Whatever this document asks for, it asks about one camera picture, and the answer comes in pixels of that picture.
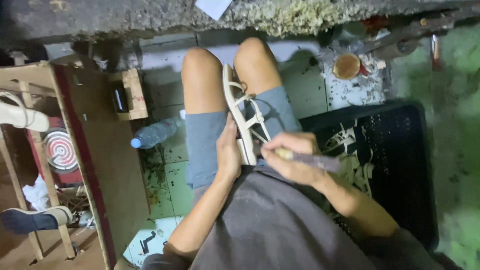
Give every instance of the shoe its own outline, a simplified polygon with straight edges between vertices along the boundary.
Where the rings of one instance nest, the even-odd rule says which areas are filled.
[[[239,99],[235,98],[233,87],[238,87],[242,91],[242,96]],[[223,66],[223,92],[225,94],[225,100],[227,101],[228,109],[232,113],[235,123],[237,123],[238,131],[240,133],[241,139],[237,140],[237,146],[240,150],[241,161],[243,165],[256,165],[257,156],[254,151],[254,143],[252,139],[252,134],[258,137],[263,143],[269,141],[270,135],[265,128],[264,118],[260,109],[258,108],[257,103],[253,100],[253,96],[245,93],[245,89],[241,84],[233,82],[233,72],[229,64]],[[250,101],[253,104],[255,109],[255,115],[249,119],[245,120],[239,105],[244,101]],[[267,137],[264,139],[261,135],[256,133],[252,127],[255,124],[260,124],[262,129]]]
[[[0,92],[0,97],[6,97],[18,106],[4,103],[0,100],[0,124],[12,124],[18,128],[28,128],[44,132],[50,127],[48,116],[36,110],[25,108],[22,101],[9,92]]]
[[[27,211],[10,208],[0,214],[5,229],[14,234],[27,234],[41,230],[55,230],[73,220],[65,206],[55,206],[44,211]]]

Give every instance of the person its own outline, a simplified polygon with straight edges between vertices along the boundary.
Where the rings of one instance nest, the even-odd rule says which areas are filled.
[[[331,174],[280,158],[279,147],[319,153],[315,136],[293,116],[269,47],[245,40],[233,61],[272,140],[256,166],[241,166],[237,126],[228,113],[222,65],[208,50],[183,60],[187,184],[194,207],[142,269],[442,269],[422,245],[373,199]],[[245,113],[253,113],[247,105]],[[296,189],[311,186],[342,215],[349,237]]]

